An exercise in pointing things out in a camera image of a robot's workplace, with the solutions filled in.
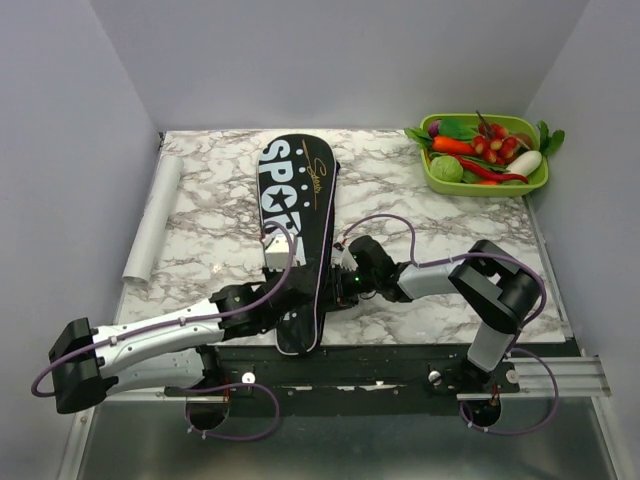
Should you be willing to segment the black sport racket bag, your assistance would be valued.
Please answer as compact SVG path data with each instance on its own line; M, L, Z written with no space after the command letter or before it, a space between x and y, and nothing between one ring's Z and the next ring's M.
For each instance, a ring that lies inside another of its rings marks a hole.
M271 141L257 166L263 241L283 226L297 237L296 262L318 273L313 308L286 313L276 328L276 346L286 356L311 353L321 342L326 313L321 297L331 268L335 192L339 163L323 139L287 134Z

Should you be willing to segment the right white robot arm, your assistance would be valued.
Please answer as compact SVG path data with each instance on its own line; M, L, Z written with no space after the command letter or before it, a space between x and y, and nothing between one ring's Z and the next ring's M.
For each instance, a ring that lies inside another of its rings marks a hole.
M460 367L460 379L480 392L496 380L496 368L532 318L546 304L541 277L488 240L458 256L425 264L396 262L370 236L333 247L324 311L350 308L366 294L391 303L459 294L481 319Z

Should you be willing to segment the white shuttlecock tube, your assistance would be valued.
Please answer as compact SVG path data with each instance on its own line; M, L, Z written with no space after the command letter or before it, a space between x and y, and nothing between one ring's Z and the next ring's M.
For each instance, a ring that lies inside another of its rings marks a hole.
M184 162L174 156L162 158L129 252L122 281L125 284L147 284L162 248L168 217L174 206Z

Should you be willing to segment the green toy cabbage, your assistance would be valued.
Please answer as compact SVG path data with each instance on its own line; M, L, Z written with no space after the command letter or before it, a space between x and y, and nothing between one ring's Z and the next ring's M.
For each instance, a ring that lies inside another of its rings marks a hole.
M438 156L431 161L430 172L434 178L442 182L460 183L464 176L464 168L453 156Z

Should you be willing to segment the purple toy onion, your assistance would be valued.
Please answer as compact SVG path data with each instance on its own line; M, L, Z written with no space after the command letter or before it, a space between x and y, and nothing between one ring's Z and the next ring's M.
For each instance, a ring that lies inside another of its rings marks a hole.
M441 123L441 120L438 119L429 124L427 133L431 138L434 138L439 135L440 123Z

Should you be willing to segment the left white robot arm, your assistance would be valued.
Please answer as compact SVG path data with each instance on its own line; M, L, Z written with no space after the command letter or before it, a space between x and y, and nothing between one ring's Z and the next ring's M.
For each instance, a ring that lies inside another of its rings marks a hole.
M101 403L121 382L120 372L145 360L273 330L287 313L315 305L323 283L321 273L299 266L257 286L229 285L196 304L191 314L175 312L129 326L73 320L48 355L56 411L71 414Z

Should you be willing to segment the orange toy carrot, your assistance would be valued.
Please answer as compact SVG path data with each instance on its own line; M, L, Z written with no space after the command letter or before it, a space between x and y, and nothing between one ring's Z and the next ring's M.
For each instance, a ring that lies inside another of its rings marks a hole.
M473 146L463 141L438 135L432 140L432 149L435 152L475 156L476 150Z

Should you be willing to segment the green toy leaf outside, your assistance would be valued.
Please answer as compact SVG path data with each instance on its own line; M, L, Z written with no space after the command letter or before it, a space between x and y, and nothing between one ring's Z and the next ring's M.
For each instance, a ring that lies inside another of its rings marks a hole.
M565 131L558 129L551 132L548 125L542 120L536 126L539 130L540 153L546 157L554 155L565 141Z

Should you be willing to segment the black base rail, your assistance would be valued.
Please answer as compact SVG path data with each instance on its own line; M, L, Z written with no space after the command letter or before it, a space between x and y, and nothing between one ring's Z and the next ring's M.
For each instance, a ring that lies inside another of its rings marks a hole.
M472 400L517 393L502 362L475 373L465 345L325 346L307 356L285 356L268 346L197 348L203 359L198 391L221 387L232 414L266 416L273 402L284 416L454 415L459 395Z

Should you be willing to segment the red toy chili pepper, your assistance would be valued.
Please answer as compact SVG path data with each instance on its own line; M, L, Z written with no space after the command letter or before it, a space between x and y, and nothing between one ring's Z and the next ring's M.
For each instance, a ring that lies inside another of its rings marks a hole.
M463 183L475 183L478 179L482 181L494 182L497 184L505 182L521 182L528 184L529 180L522 175L514 173L506 173L503 171L494 171L487 169L479 165L478 163L467 160L459 155L454 155L454 158L459 162L463 168L462 182Z

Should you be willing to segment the green plastic basket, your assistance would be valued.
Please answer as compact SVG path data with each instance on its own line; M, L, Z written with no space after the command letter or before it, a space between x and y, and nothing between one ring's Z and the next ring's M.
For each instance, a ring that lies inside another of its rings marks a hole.
M516 158L528 150L539 151L539 131L535 132L537 126L531 125L528 121L513 116L505 115L483 115L490 123L500 124L505 127L511 135L520 139L521 147ZM476 113L441 113L426 116L418 127L405 130L408 137L412 138L421 148L421 157L424 166L427 185L435 192L445 195L471 196L471 197L521 197L547 183L549 179L548 157L543 156L541 165L528 177L528 184L521 182L505 182L497 184L478 179L475 183L449 183L442 182L433 177L430 172L431 161L438 156L446 154L435 152L432 149L432 140L427 133L428 126L435 120L441 120L439 135L457 139L471 145L471 140L478 133L479 119ZM508 165L493 165L485 162L481 157L459 155L467 160L474 161L484 168L494 171L506 171Z

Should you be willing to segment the white toy radish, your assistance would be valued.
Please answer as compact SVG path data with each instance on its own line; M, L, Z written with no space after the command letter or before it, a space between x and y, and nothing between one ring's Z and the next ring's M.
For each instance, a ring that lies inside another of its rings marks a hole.
M543 156L539 151L528 150L511 162L506 171L523 177L531 175L542 163Z

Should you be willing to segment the red toy cherry bunch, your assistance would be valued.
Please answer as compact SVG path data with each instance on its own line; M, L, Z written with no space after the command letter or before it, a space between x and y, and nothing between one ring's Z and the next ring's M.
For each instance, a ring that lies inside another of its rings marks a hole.
M471 140L474 153L489 164L504 166L512 163L521 147L520 139L502 125L490 123L481 113L476 112L476 115L479 119L478 133Z

